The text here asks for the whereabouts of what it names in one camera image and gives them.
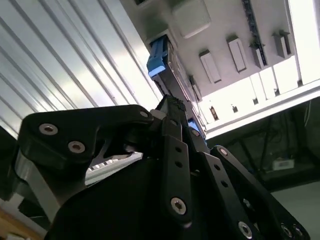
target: dark background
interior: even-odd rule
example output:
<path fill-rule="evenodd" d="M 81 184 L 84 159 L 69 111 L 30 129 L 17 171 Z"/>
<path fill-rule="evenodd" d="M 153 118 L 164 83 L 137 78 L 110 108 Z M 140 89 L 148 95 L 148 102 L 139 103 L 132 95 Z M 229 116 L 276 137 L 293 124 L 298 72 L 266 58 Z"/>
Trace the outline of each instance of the dark background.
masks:
<path fill-rule="evenodd" d="M 228 148 L 271 192 L 317 181 L 320 179 L 319 106 L 320 98 L 315 98 L 211 138 L 207 144 L 210 148 L 215 145 Z M 273 170 L 273 161 L 289 159 L 294 160 L 294 168 Z"/>

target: fluorescent light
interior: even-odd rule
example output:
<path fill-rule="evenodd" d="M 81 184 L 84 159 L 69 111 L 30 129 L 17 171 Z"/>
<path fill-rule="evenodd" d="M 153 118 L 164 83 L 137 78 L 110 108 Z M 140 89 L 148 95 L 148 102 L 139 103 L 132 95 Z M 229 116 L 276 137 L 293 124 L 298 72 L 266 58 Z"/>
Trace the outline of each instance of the fluorescent light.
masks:
<path fill-rule="evenodd" d="M 292 27 L 303 84 L 320 79 L 320 44 L 313 0 L 289 0 Z"/>

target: screw head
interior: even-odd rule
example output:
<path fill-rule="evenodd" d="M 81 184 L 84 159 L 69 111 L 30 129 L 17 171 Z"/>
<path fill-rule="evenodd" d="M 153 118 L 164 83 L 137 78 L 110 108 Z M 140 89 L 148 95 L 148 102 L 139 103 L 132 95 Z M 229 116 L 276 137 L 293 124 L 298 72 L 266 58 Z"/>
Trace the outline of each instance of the screw head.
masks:
<path fill-rule="evenodd" d="M 81 154 L 86 150 L 85 145 L 80 141 L 71 141 L 68 144 L 68 148 L 75 154 Z"/>
<path fill-rule="evenodd" d="M 289 228 L 286 227 L 286 225 L 281 224 L 281 228 L 282 228 L 282 230 L 284 231 L 284 233 L 285 233 L 289 238 L 292 238 L 292 237 L 293 237 L 291 231 L 289 230 Z"/>
<path fill-rule="evenodd" d="M 238 223 L 238 227 L 240 232 L 247 238 L 247 239 L 252 239 L 252 231 L 250 227 L 244 223 L 243 221 L 240 221 Z"/>
<path fill-rule="evenodd" d="M 148 117 L 148 113 L 144 112 L 144 111 L 141 111 L 140 112 L 140 115 L 147 118 Z"/>
<path fill-rule="evenodd" d="M 200 136 L 200 133 L 199 133 L 197 130 L 195 130 L 195 129 L 192 129 L 191 132 L 193 133 L 193 135 L 195 135 L 195 136 L 197 136 L 197 137 Z"/>
<path fill-rule="evenodd" d="M 56 135 L 58 133 L 58 128 L 50 123 L 43 123 L 39 126 L 40 133 L 48 136 Z"/>
<path fill-rule="evenodd" d="M 223 148 L 220 148 L 219 150 L 220 150 L 220 152 L 221 152 L 223 155 L 225 155 L 225 156 L 228 155 L 227 151 L 224 150 Z"/>
<path fill-rule="evenodd" d="M 179 215 L 184 215 L 187 211 L 187 207 L 186 207 L 184 201 L 182 201 L 178 197 L 173 197 L 171 199 L 171 207 Z"/>

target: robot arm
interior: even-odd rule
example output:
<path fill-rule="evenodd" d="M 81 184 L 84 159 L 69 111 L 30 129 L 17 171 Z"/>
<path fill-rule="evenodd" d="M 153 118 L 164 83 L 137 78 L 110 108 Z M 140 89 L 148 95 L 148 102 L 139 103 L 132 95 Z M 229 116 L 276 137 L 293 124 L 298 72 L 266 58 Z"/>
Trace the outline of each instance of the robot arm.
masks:
<path fill-rule="evenodd" d="M 207 148 L 184 104 L 36 113 L 13 169 L 52 221 L 46 240 L 308 240 L 303 226 L 224 147 Z M 86 187 L 91 162 L 143 158 Z"/>

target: ceiling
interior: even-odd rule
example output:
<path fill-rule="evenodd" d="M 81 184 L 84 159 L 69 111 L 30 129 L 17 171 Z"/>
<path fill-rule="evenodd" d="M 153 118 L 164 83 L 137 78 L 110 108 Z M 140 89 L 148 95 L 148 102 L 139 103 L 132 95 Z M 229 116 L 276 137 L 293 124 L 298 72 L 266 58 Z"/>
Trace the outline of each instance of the ceiling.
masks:
<path fill-rule="evenodd" d="M 263 67 L 257 66 L 250 47 L 253 37 L 242 4 L 246 0 L 120 1 L 147 47 L 155 38 L 169 36 L 200 90 L 202 100 L 194 102 L 194 109 L 204 122 L 207 139 L 320 94 L 318 0 L 251 0 L 268 63 Z M 290 33 L 291 54 L 286 57 L 279 56 L 273 36 L 279 30 Z M 229 36 L 234 35 L 247 61 L 240 72 L 228 46 Z M 221 79 L 216 84 L 200 58 L 205 50 L 214 61 L 211 70 Z"/>
<path fill-rule="evenodd" d="M 0 1 L 0 125 L 29 114 L 114 105 L 156 107 L 149 52 L 118 1 Z"/>

